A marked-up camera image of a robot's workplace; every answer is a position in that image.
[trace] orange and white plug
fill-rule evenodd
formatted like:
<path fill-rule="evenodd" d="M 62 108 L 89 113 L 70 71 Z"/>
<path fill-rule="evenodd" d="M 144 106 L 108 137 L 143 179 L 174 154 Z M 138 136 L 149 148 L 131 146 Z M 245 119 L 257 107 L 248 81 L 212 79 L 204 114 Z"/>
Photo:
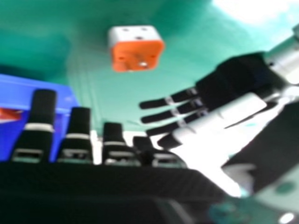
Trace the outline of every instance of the orange and white plug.
<path fill-rule="evenodd" d="M 117 26 L 109 30 L 113 69 L 143 71 L 158 65 L 165 44 L 153 26 Z"/>

